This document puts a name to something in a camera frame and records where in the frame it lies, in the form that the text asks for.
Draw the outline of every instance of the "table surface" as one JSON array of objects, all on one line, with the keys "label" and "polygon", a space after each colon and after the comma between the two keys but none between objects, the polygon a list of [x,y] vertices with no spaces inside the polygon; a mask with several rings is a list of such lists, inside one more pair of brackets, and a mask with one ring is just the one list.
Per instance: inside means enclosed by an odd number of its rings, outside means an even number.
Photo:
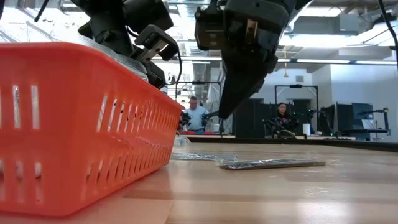
[{"label": "table surface", "polygon": [[63,219],[1,214],[0,223],[397,223],[398,154],[328,146],[189,144],[175,152],[240,159],[326,160],[325,167],[223,170],[170,161],[157,172]]}]

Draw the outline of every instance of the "man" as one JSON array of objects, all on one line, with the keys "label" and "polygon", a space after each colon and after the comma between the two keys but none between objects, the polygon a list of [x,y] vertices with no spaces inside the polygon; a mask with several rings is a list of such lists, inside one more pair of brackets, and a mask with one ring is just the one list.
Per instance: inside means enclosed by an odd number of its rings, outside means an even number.
[{"label": "man", "polygon": [[189,108],[184,111],[191,117],[190,125],[187,127],[189,131],[204,131],[202,125],[202,117],[209,112],[202,106],[198,106],[198,100],[195,96],[191,96],[189,100]]}]

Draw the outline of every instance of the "computer monitor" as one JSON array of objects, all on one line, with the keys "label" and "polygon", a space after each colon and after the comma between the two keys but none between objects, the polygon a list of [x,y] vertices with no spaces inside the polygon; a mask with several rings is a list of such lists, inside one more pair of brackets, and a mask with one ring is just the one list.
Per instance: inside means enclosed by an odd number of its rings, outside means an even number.
[{"label": "computer monitor", "polygon": [[354,119],[373,119],[373,113],[364,113],[372,110],[373,105],[369,103],[353,103]]}]

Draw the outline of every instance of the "blue shirt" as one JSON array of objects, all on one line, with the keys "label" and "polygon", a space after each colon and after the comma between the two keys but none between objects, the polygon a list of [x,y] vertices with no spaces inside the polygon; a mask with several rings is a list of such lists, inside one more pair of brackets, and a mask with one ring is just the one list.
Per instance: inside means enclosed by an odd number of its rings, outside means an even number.
[{"label": "blue shirt", "polygon": [[204,114],[208,114],[209,112],[202,106],[197,106],[194,110],[192,110],[191,108],[188,108],[185,110],[186,113],[189,114],[189,116],[191,117],[190,120],[190,125],[187,127],[188,130],[191,131],[197,131],[200,129],[203,129],[205,127],[203,127],[201,121],[202,121],[202,116]]}]

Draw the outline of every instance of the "orange plastic basket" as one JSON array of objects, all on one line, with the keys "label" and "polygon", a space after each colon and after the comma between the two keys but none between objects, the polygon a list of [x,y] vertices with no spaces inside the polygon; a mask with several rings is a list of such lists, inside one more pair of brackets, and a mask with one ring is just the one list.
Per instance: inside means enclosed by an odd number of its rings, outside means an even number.
[{"label": "orange plastic basket", "polygon": [[0,44],[0,211],[71,214],[168,164],[182,107],[104,53]]}]

